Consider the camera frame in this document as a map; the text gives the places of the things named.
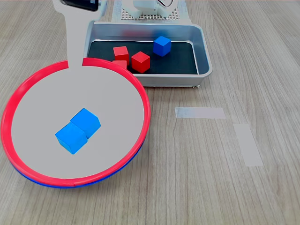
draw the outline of metal tray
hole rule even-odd
[[[153,42],[164,36],[172,42],[189,43],[193,49],[196,74],[135,74],[144,87],[194,87],[211,74],[212,66],[202,28],[195,24],[95,22],[85,48],[89,55],[95,41]]]

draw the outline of wooden block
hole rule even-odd
[[[127,62],[127,66],[129,65],[129,53],[126,46],[114,47],[113,52],[115,60],[125,60]]]
[[[131,57],[132,68],[143,74],[150,69],[150,56],[143,52],[138,52]]]
[[[123,67],[124,69],[127,69],[127,61],[126,60],[114,60],[112,62]]]

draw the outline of wood grain surface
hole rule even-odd
[[[122,171],[54,189],[21,176],[0,149],[1,225],[299,225],[300,3],[187,1],[213,73],[200,88],[147,88],[148,137]],[[113,1],[103,20],[110,21]],[[0,1],[0,111],[31,74],[65,60],[51,1]],[[221,107],[226,120],[177,119]],[[247,167],[234,124],[250,125],[263,166]]]

